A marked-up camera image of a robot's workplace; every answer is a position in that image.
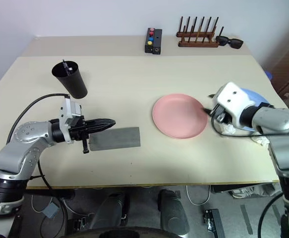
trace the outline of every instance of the sunglasses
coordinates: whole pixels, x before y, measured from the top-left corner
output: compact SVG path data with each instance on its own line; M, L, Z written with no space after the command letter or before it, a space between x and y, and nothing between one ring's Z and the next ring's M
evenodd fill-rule
M219 42L220 46L225 46L226 44L230 44L232 48L240 49L243 44L242 40L239 39L229 39L226 36L217 36L216 42Z

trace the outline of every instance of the pink plate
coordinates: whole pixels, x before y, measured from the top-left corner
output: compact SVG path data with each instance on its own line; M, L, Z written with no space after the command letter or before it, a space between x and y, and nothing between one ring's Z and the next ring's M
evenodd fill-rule
M207 124L203 105L185 94L161 97L153 107L152 116L156 127L162 133L176 139L197 136Z

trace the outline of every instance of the white wall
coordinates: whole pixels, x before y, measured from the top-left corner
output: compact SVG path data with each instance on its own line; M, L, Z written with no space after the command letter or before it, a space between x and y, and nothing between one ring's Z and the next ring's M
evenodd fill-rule
M289 43L289 0L0 0L0 79L35 35L174 35L182 15L219 16L263 67Z

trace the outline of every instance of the floor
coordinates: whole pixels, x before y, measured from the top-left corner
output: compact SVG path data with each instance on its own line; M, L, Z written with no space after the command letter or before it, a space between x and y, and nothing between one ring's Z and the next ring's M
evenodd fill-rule
M207 232L207 227L203 223L202 212L205 209L219 209L225 234L227 238L254 238L257 237L257 226L260 214L271 198L246 198L233 199L227 192L211 194L208 203L203 206L193 206L186 196L185 186L157 186L150 188L125 187L125 188L104 188L104 189L78 189L73 200L68 200L68 205L78 213L88 214L96 212L97 207L107 197L107 195L125 191L130 195L130 210L128 226L160 227L160 213L157 209L157 197L162 188L173 191L180 191L181 202L186 211L190 225L190 238L213 238L212 233ZM189 186L189 195L193 202L199 203L207 197L208 186ZM37 210L43 209L48 204L50 198L34 196L34 206ZM246 218L242 214L241 208L246 209L249 217L248 227ZM284 206L282 199L276 201L273 209L269 209L262 226L262 237L280 237L280 225L278 223L279 214L283 214ZM22 207L23 215L22 231L20 238L40 238L40 224L44 214L35 213L31 208L31 196L27 195ZM69 218L79 217L68 212ZM53 219L45 219L42 225L44 238L52 238L61 225L62 214L58 214Z

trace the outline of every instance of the white cable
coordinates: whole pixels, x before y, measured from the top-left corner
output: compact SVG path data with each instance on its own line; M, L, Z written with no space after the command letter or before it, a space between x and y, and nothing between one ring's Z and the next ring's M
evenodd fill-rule
M50 202L47 204L47 206L52 202L52 199L53 199L53 197L51 197ZM32 195L32 197L31 197L31 206L32 206L33 211L35 211L36 213L42 213L42 212L44 211L44 209L47 208L47 206L46 206L46 207L45 207L43 210L41 210L41 211L36 210L36 209L34 208L34 205L33 205L33 195Z
M189 195L188 195L188 188L187 188L187 185L186 185L186 194L187 194L187 198L188 198L188 200L190 201L190 203L193 204L194 206L201 206L201 205L204 205L205 203L208 202L208 200L209 200L209 198L210 198L210 188L211 188L211 186L209 185L207 199L206 199L204 202L202 202L202 203L198 203L198 204L196 204L196 203L193 203L192 200L190 199L190 197L189 197Z
M78 212L75 212L73 209L71 209L71 207L68 206L68 204L65 202L65 199L63 199L63 202L64 202L65 207L66 207L69 211L71 211L72 213L74 213L74 214L76 214L76 215L86 217L86 216L89 216L89 215L91 215L91 214L94 214L93 212L91 212L91 213L89 213L89 214L80 214L80 213L78 213Z

